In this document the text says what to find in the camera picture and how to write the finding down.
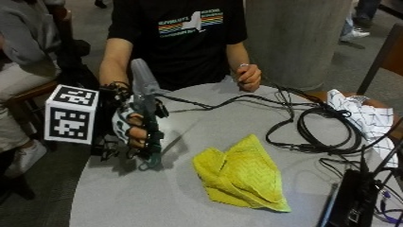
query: white cloth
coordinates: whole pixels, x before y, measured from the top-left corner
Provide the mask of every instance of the white cloth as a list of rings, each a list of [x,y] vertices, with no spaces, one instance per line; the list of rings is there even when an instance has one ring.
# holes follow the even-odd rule
[[[348,110],[352,116],[348,120],[362,131],[368,142],[374,142],[392,129],[393,108],[376,108],[362,105],[352,97],[345,97],[338,90],[328,92],[328,104],[336,110]],[[385,159],[394,148],[390,138],[385,138],[376,146],[374,150]],[[398,157],[394,155],[388,163],[389,167],[398,167]]]

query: concrete column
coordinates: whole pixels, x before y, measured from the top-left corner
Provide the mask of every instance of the concrete column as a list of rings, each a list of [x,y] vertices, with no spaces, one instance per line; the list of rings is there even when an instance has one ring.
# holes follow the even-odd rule
[[[247,47],[264,84],[321,88],[350,6],[352,0],[247,0]]]

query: white cube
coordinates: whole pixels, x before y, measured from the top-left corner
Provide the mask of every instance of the white cube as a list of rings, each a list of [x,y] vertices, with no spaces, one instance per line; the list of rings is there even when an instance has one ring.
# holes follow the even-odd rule
[[[99,92],[59,85],[47,100],[46,140],[91,144]]]

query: finger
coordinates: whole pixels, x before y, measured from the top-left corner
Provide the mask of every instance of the finger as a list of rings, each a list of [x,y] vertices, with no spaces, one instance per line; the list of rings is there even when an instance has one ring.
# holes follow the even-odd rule
[[[261,70],[257,69],[253,73],[253,75],[251,75],[247,79],[244,79],[241,82],[245,83],[245,84],[249,84],[249,83],[255,83],[256,81],[261,81]]]
[[[136,140],[136,139],[130,139],[130,146],[132,148],[144,148],[146,147],[146,142],[144,142],[144,140],[140,141],[140,140]]]
[[[148,138],[148,132],[140,127],[134,126],[128,131],[128,137],[136,140],[146,140]]]
[[[142,127],[143,126],[143,115],[140,115],[139,113],[131,113],[127,121],[128,121],[128,124]]]
[[[257,65],[256,64],[251,64],[249,66],[241,67],[237,70],[237,74],[239,74],[239,81],[247,83],[247,79],[251,78],[256,73],[257,73]]]
[[[255,92],[260,88],[261,80],[257,80],[253,83],[239,83],[239,85],[243,91]]]

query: black t-shirt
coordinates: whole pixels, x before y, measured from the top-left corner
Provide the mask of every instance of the black t-shirt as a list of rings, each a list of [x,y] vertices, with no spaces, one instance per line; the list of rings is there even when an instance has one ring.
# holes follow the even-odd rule
[[[248,37],[243,0],[115,0],[110,38],[134,43],[163,89],[219,82]]]

